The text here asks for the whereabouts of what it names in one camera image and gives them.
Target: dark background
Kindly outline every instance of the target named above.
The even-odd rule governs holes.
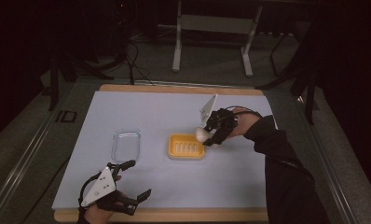
[[[137,3],[140,9],[137,20],[133,21],[134,15],[127,14],[127,10],[121,11],[121,15],[151,38],[156,37],[157,23],[175,24],[176,1]],[[185,10],[202,10],[195,7],[195,2],[191,3],[185,5]],[[318,86],[323,88],[371,182],[371,0],[328,3],[331,6],[319,11],[313,23],[315,32],[301,44],[304,50],[295,60],[299,64],[304,60],[317,62]],[[107,39],[104,34],[117,22],[111,4],[92,0],[0,1],[0,132],[43,90],[39,78],[48,70],[50,55],[58,46],[89,60],[94,60],[96,53],[114,53],[105,49],[103,42],[96,42]],[[213,4],[210,9],[209,13],[214,15],[252,17],[249,11],[236,5],[228,8]],[[315,14],[309,9],[266,7],[258,29],[274,34],[288,32],[287,19],[294,15],[309,20]],[[91,21],[106,22],[109,28],[91,31],[100,27]],[[126,43],[113,45],[121,51]]]

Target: cable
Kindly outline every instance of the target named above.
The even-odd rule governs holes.
[[[135,84],[135,80],[133,78],[133,72],[132,72],[132,68],[133,68],[133,63],[130,63],[130,60],[128,59],[128,56],[127,56],[127,62],[128,62],[128,67],[130,68],[130,83],[131,85],[134,85]]]
[[[135,22],[137,22],[138,18],[138,5],[136,1],[123,1],[123,0],[117,0],[117,7],[115,8],[115,15],[117,15],[117,29],[118,28],[131,28]],[[111,48],[111,42],[114,34],[111,34],[108,41],[108,48]],[[90,64],[89,66],[98,69],[98,70],[104,70],[108,68],[112,68],[116,65],[121,64],[124,61],[124,58],[122,58],[119,55],[115,55],[114,60],[109,63],[105,64]]]
[[[85,208],[84,206],[81,205],[81,203],[83,202],[83,198],[84,198],[84,190],[86,189],[87,185],[88,185],[90,182],[92,182],[92,181],[98,179],[98,177],[101,175],[101,173],[102,173],[102,172],[99,172],[98,174],[93,175],[92,177],[90,177],[90,178],[89,178],[89,179],[84,183],[83,187],[81,187],[81,190],[80,190],[80,197],[78,198],[78,205],[79,205],[80,207]]]
[[[227,115],[227,116],[224,116],[222,118],[213,119],[213,120],[216,120],[218,122],[218,121],[221,121],[221,120],[224,120],[224,119],[227,119],[227,118],[235,117],[236,115],[240,115],[240,114],[253,114],[253,115],[256,115],[256,113],[257,112],[254,112],[253,110],[250,110],[250,111],[241,111],[241,112],[233,113],[231,115]]]
[[[144,79],[146,79],[148,82],[150,82],[151,85],[155,86],[154,83],[153,83],[153,82],[148,78],[148,76],[150,75],[150,72],[149,72],[148,70],[144,69],[145,71],[147,71],[147,75],[145,75],[145,74],[142,73],[142,71],[140,71],[140,69],[143,69],[143,68],[139,68],[138,66],[136,66],[136,64],[135,64],[134,66],[135,66],[135,68],[139,71],[140,75],[142,76],[142,77],[140,77],[140,78],[136,78],[136,80],[139,80],[139,79],[144,78]]]
[[[252,109],[249,109],[249,108],[241,106],[241,105],[232,105],[232,106],[227,107],[226,110],[228,110],[229,108],[235,108],[235,107],[253,111]]]
[[[21,223],[25,223],[28,217],[33,213],[34,209],[37,207],[37,205],[40,203],[40,201],[43,199],[44,195],[47,193],[49,187],[51,187],[52,182],[54,182],[55,178],[58,176],[61,169],[66,165],[66,163],[70,160],[70,157],[68,157],[60,166],[60,168],[55,172],[54,176],[49,181],[48,185],[44,189],[43,193],[40,195],[40,197],[37,199],[37,201],[32,206],[31,210],[29,210],[28,214],[26,214],[25,218],[22,220]]]
[[[157,34],[157,37],[163,37],[164,35],[168,35],[170,33],[173,33],[176,28],[171,28],[168,31],[165,32],[160,32],[160,34]],[[139,38],[140,36],[144,36],[144,33],[139,33],[138,35],[134,35],[133,37],[130,38],[131,41],[136,41],[136,42],[152,42],[153,40],[149,37],[144,36],[144,38]]]
[[[135,44],[133,44],[132,42],[130,42],[130,45],[132,45],[136,49],[136,55],[135,55],[135,58],[133,59],[133,61],[135,62],[138,55],[139,55],[139,48]]]
[[[294,160],[287,159],[287,158],[282,158],[282,157],[272,157],[272,156],[269,156],[269,155],[266,155],[266,158],[271,160],[271,161],[278,162],[278,163],[280,163],[282,165],[285,165],[287,167],[291,167],[291,168],[297,170],[298,172],[302,173],[307,178],[307,180],[313,185],[313,187],[315,188],[315,182],[314,182],[313,175],[310,173],[309,170],[305,169],[305,167],[303,167],[302,164],[299,161],[294,161]]]

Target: black wire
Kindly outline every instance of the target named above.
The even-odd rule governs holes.
[[[84,190],[86,189],[87,185],[88,185],[90,182],[96,180],[96,179],[101,175],[101,173],[102,173],[102,172],[99,172],[98,174],[93,175],[92,177],[90,177],[90,178],[89,178],[89,179],[84,183],[83,187],[81,187],[81,190],[80,190],[80,197],[78,198],[78,204],[79,204],[80,207],[83,207],[83,206],[81,205],[81,203],[83,202],[83,198],[84,198]]]
[[[70,157],[68,157],[60,166],[60,168],[55,172],[54,176],[49,181],[48,185],[44,189],[43,193],[40,195],[40,197],[37,199],[37,201],[32,206],[31,210],[29,210],[28,214],[26,214],[25,218],[22,220],[21,223],[25,223],[25,221],[28,219],[28,217],[33,213],[34,209],[37,207],[37,205],[40,203],[40,201],[43,199],[44,195],[47,193],[49,187],[51,187],[52,182],[54,182],[55,178],[58,176],[61,169],[66,165],[66,163],[70,160]]]
[[[249,108],[241,106],[241,105],[232,105],[232,106],[227,107],[226,109],[235,108],[235,107],[239,107],[239,108],[242,108],[242,109],[253,111],[252,109],[249,109]]]
[[[231,117],[235,117],[236,115],[240,115],[240,114],[252,114],[252,115],[256,115],[256,112],[254,112],[253,110],[246,110],[246,111],[240,111],[238,113],[233,113],[231,115],[227,115],[227,116],[224,116],[222,118],[219,118],[219,119],[212,119],[214,121],[221,121],[223,119],[227,119],[227,118],[231,118]]]
[[[130,67],[130,79],[131,79],[131,85],[134,85],[134,78],[133,78],[133,67],[135,67],[138,71],[139,71],[139,73],[142,75],[142,77],[143,78],[145,78],[145,79],[147,79],[150,83],[151,83],[151,85],[153,85],[154,86],[154,83],[149,79],[149,78],[147,78],[147,76],[145,76],[143,73],[142,73],[142,71],[140,71],[140,68],[136,65],[136,59],[137,59],[137,57],[139,56],[139,48],[135,45],[135,44],[133,44],[133,43],[131,43],[130,42],[130,45],[132,45],[135,49],[136,49],[136,55],[134,56],[134,58],[132,59],[132,57],[130,56],[130,55],[127,55],[127,62],[128,62],[128,66]]]
[[[133,72],[132,72],[132,68],[133,68],[133,63],[130,63],[130,60],[128,59],[128,56],[127,56],[127,62],[128,62],[128,67],[130,68],[130,83],[131,85],[134,85],[135,84],[135,80],[133,79]]]
[[[305,167],[303,167],[299,161],[291,160],[288,158],[282,158],[282,157],[272,157],[269,155],[266,155],[266,158],[297,170],[298,172],[303,174],[307,178],[307,180],[312,184],[312,186],[315,188],[315,181],[314,181],[313,175],[310,173],[309,170],[305,169]]]

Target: clear plastic container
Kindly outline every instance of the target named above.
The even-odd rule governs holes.
[[[140,155],[140,131],[120,129],[114,134],[112,159],[117,163],[137,161]]]

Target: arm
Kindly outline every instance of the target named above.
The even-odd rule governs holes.
[[[238,123],[230,137],[243,135],[254,141],[256,152],[266,155],[269,223],[329,223],[312,177],[302,167],[285,131],[276,130],[273,117],[243,114]]]
[[[85,213],[80,213],[77,224],[106,224],[113,214],[113,211],[100,209],[94,204]]]

